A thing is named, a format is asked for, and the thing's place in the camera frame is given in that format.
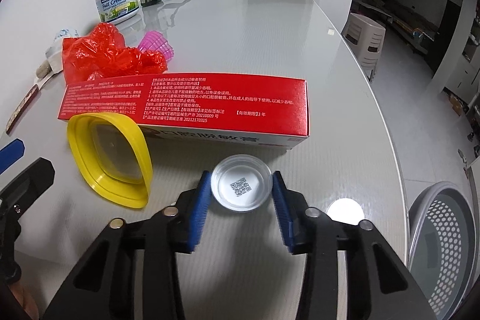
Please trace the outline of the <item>white wrapper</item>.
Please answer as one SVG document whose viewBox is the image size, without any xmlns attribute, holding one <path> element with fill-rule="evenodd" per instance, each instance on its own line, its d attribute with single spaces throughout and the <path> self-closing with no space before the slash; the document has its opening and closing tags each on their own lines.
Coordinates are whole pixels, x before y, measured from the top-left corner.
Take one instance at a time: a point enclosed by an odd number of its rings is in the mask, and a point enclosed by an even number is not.
<svg viewBox="0 0 480 320">
<path fill-rule="evenodd" d="M 47 76 L 55 75 L 63 71 L 62 50 L 63 37 L 56 40 L 46 51 L 46 59 L 36 70 L 38 80 L 45 79 Z"/>
</svg>

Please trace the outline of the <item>yellow oval plastic lid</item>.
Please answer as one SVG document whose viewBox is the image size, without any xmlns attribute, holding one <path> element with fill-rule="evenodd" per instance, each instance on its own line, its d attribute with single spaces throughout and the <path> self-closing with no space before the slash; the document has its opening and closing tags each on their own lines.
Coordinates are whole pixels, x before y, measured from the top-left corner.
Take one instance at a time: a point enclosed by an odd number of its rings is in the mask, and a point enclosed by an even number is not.
<svg viewBox="0 0 480 320">
<path fill-rule="evenodd" d="M 109 202 L 142 209 L 148 201 L 153 166 L 146 139 L 126 115 L 75 115 L 67 123 L 72 157 L 85 182 Z"/>
</svg>

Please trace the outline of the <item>red plastic bag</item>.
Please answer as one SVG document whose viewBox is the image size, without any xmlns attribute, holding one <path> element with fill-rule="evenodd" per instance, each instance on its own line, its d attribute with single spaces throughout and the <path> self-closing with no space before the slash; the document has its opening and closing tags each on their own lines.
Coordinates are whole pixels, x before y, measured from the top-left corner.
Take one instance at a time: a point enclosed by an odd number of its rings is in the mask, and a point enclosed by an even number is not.
<svg viewBox="0 0 480 320">
<path fill-rule="evenodd" d="M 65 83 L 120 76 L 162 74 L 168 70 L 159 51 L 128 47 L 124 36 L 111 23 L 99 23 L 90 34 L 67 37 L 62 44 Z"/>
</svg>

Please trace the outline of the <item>clear round plastic lid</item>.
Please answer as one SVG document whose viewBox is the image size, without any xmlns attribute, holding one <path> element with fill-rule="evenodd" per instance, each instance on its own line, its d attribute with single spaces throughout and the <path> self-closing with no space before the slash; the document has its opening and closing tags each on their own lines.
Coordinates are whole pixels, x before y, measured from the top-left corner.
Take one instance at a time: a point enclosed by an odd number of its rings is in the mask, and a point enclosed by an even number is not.
<svg viewBox="0 0 480 320">
<path fill-rule="evenodd" d="M 262 206 L 272 192 L 272 171 L 258 157 L 232 155 L 214 168 L 211 192 L 228 210 L 249 212 Z"/>
</svg>

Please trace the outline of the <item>red toothpaste box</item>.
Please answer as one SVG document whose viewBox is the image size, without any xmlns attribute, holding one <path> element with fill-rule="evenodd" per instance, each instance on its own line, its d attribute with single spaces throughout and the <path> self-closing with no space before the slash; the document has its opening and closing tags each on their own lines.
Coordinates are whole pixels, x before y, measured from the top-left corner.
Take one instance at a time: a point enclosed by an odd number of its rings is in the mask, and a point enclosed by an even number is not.
<svg viewBox="0 0 480 320">
<path fill-rule="evenodd" d="M 310 135 L 307 95 L 303 79 L 166 72 L 70 84 L 58 116 L 117 113 L 159 138 L 292 149 Z"/>
</svg>

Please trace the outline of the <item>grey perforated waste basket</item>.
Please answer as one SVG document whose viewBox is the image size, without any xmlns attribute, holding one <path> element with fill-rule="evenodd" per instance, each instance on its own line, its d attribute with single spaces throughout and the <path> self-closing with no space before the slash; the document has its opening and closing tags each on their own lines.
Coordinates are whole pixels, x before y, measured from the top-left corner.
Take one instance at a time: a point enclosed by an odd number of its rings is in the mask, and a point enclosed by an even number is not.
<svg viewBox="0 0 480 320">
<path fill-rule="evenodd" d="M 451 182 L 421 192 L 408 211 L 408 269 L 437 319 L 450 319 L 473 283 L 477 254 L 473 212 Z"/>
</svg>

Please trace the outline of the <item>pink plastic shuttlecock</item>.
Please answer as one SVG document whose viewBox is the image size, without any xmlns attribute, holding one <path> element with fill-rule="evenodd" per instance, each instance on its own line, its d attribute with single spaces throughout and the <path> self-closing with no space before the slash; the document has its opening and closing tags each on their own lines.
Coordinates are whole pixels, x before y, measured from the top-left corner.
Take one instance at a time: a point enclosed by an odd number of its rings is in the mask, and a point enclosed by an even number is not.
<svg viewBox="0 0 480 320">
<path fill-rule="evenodd" d="M 157 31 L 147 32 L 138 44 L 137 48 L 141 52 L 145 52 L 147 50 L 160 52 L 167 62 L 172 60 L 174 56 L 174 50 L 168 43 L 168 40 L 161 32 Z"/>
</svg>

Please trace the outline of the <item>full cream milk powder jar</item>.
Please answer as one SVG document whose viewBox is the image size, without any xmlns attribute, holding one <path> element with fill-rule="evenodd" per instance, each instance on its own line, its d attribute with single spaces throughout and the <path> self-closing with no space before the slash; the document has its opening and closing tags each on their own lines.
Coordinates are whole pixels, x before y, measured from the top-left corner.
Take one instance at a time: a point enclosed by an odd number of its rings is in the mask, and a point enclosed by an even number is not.
<svg viewBox="0 0 480 320">
<path fill-rule="evenodd" d="M 95 0 L 100 21 L 118 24 L 137 14 L 139 0 Z"/>
</svg>

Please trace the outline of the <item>beige stacked plastic stools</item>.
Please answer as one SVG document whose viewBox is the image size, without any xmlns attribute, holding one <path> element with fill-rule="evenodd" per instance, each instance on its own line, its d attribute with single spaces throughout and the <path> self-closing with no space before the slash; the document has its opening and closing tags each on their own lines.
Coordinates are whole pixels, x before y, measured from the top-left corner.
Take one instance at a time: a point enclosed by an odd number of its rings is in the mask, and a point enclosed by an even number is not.
<svg viewBox="0 0 480 320">
<path fill-rule="evenodd" d="M 385 28 L 371 18 L 351 13 L 342 35 L 349 45 L 369 82 L 377 71 L 377 64 L 383 50 Z"/>
</svg>

